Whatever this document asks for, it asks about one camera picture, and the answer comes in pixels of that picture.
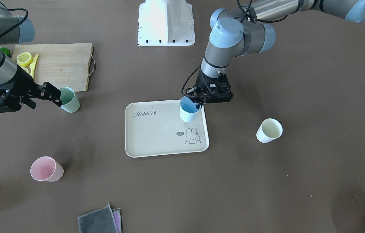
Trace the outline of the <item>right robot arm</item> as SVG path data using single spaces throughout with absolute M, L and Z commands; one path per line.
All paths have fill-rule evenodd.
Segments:
M 35 30 L 25 16 L 13 15 L 11 9 L 0 2 L 0 45 L 25 44 L 33 41 Z M 45 99 L 62 105 L 61 92 L 52 84 L 38 85 L 33 78 L 0 50 L 0 113 L 17 112 L 22 105 L 34 109 L 33 98 Z

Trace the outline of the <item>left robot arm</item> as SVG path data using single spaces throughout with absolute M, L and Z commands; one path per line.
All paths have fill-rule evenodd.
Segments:
M 348 22 L 365 21 L 365 0 L 258 0 L 234 10 L 215 10 L 209 20 L 212 31 L 197 68 L 196 84 L 182 87 L 181 108 L 195 113 L 206 103 L 229 102 L 233 93 L 226 70 L 231 59 L 271 49 L 276 40 L 272 23 L 311 9 Z

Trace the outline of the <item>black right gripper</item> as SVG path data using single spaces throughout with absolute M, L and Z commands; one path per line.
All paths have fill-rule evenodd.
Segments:
M 0 84 L 0 113 L 17 112 L 22 105 L 35 109 L 36 102 L 31 98 L 48 100 L 60 107 L 60 96 L 61 91 L 58 88 L 49 82 L 44 82 L 43 85 L 36 84 L 33 78 L 18 66 L 14 77 Z

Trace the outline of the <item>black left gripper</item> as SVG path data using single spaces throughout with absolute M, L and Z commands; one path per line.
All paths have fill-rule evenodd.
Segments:
M 218 73 L 217 78 L 211 78 L 200 70 L 196 84 L 186 89 L 186 97 L 194 102 L 199 110 L 203 104 L 231 101 L 234 95 L 230 88 L 228 78 L 222 72 Z

